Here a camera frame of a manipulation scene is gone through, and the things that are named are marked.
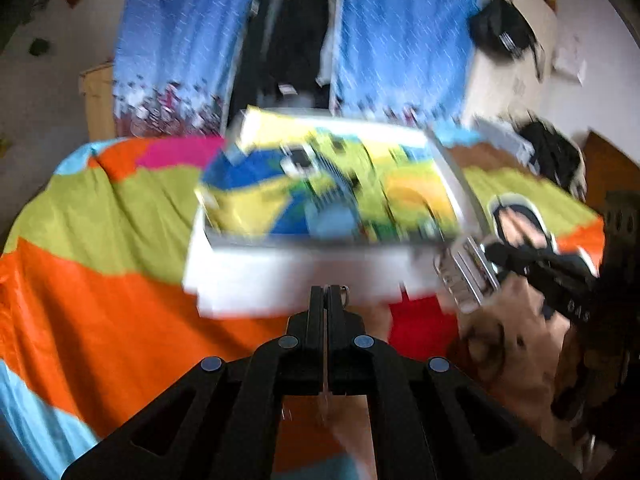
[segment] white wall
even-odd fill
[[[582,140],[592,129],[640,161],[640,48],[608,0],[558,0],[559,39],[580,37],[583,86],[552,76],[540,114]]]
[[[0,133],[13,141],[0,158],[0,233],[56,166],[88,141],[78,75],[113,55],[124,0],[50,0],[21,25],[0,56]],[[29,54],[34,38],[52,43]]]

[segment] wooden furniture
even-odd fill
[[[640,191],[640,168],[608,140],[590,132],[582,150],[587,175],[589,207],[602,210],[607,191]]]
[[[113,64],[105,63],[80,74],[80,94],[84,96],[89,140],[114,139]]]

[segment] magenta patch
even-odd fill
[[[206,167],[213,156],[222,149],[222,137],[173,137],[158,139],[136,161],[139,168],[157,170],[171,166],[187,165]]]

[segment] black bag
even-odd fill
[[[536,65],[536,77],[542,81],[544,62],[541,68],[538,40],[525,17],[513,5],[513,0],[491,0],[469,18],[469,32],[476,47],[497,59],[520,59],[530,48]]]

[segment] metal bolt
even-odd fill
[[[216,372],[222,367],[222,359],[219,357],[205,357],[200,361],[200,368],[206,372]]]
[[[293,348],[298,344],[298,338],[293,335],[284,335],[278,339],[278,344],[282,348]]]
[[[434,372],[446,372],[449,370],[449,361],[444,357],[434,357],[429,361],[429,368]]]
[[[373,338],[370,335],[359,335],[353,339],[353,344],[358,348],[370,348],[373,346]]]

